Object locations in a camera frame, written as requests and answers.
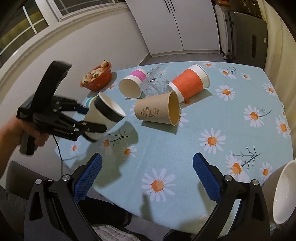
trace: human hand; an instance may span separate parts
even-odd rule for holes
[[[45,142],[48,140],[49,135],[46,133],[40,133],[34,128],[33,123],[20,120],[13,116],[2,129],[8,134],[9,138],[15,145],[21,144],[23,132],[27,132],[30,136],[35,138],[36,146],[44,146]]]

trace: metal screw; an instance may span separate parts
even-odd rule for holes
[[[257,180],[253,180],[252,183],[255,185],[255,186],[258,186],[259,185],[259,182]]]
[[[232,181],[232,176],[230,176],[230,175],[226,175],[224,178],[228,182],[231,182]]]
[[[42,180],[41,180],[40,178],[38,178],[38,179],[35,181],[35,183],[36,183],[37,185],[39,185],[40,183],[42,183]]]
[[[68,181],[68,180],[70,180],[70,178],[71,178],[71,176],[66,174],[66,175],[63,176],[62,179],[63,179],[63,181]]]

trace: black and white paper cup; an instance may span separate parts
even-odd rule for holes
[[[102,92],[86,101],[88,113],[84,117],[85,121],[104,124],[109,131],[113,126],[126,117],[121,107]],[[102,138],[104,133],[85,132],[83,135],[88,141],[96,142]]]

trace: floral tablecloth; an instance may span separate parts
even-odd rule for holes
[[[118,82],[132,72],[113,73],[104,92],[127,117],[97,143],[82,136],[60,139],[65,163],[74,170],[98,152],[103,166],[93,188],[129,212],[180,231],[197,233],[215,202],[207,196],[193,166],[201,152],[211,165],[237,181],[259,180],[293,159],[290,128],[283,106],[264,71],[219,62],[175,62],[170,80],[193,63],[204,67],[210,87],[181,103],[177,126],[138,120],[136,100],[124,97]],[[151,71],[157,65],[143,66]],[[84,116],[75,114],[81,120]],[[222,234],[235,217],[235,202]]]

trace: cabinet door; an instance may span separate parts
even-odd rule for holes
[[[168,0],[126,0],[150,54],[182,51],[182,42]]]
[[[168,0],[184,50],[220,50],[218,27],[211,0]]]

